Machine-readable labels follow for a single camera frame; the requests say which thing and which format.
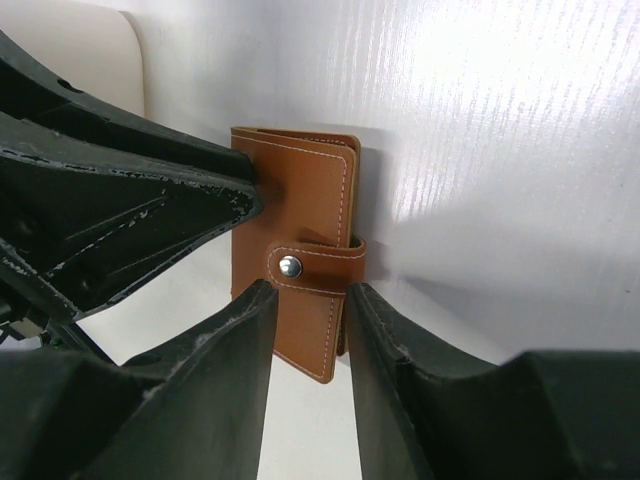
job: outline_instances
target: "leather strap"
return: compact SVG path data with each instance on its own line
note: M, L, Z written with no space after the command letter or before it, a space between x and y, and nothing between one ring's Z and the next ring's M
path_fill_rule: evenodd
M364 278L366 242L354 237L353 247L337 248L302 242L274 242L269 250L267 272L278 288L293 289L310 295L344 297L347 286ZM279 262L285 256L296 257L302 273L289 278L280 272Z

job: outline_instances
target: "brown leather wallet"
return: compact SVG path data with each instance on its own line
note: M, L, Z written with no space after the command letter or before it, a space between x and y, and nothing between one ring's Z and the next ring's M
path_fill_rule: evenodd
M265 204L232 232L231 293L237 297L257 278L278 288L275 353L328 383L346 350L346 287L364 275L366 243L352 234L360 142L262 128L236 127L231 135L231 147L254 163ZM298 262L298 276L283 273L285 257Z

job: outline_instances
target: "metal snap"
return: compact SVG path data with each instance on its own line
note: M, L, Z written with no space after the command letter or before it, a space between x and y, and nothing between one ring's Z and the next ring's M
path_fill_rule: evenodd
M279 263L280 272L288 278L299 277L302 273L302 263L293 255L282 257Z

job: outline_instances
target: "white wall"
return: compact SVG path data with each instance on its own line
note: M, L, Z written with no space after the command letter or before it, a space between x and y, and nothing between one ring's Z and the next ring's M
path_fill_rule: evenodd
M418 323L493 361L640 345L636 2L94 3L130 12L156 121L358 134L368 279ZM124 360L196 323L228 300L228 245L87 330ZM274 361L261 478L358 477L349 389Z

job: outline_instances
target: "card holder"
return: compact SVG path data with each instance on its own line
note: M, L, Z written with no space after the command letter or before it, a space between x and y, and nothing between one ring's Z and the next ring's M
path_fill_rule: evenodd
M346 287L363 280L366 243L352 232L360 142L350 135L236 127L264 202L232 231L235 298L256 279L279 290L275 353L321 383L346 351Z

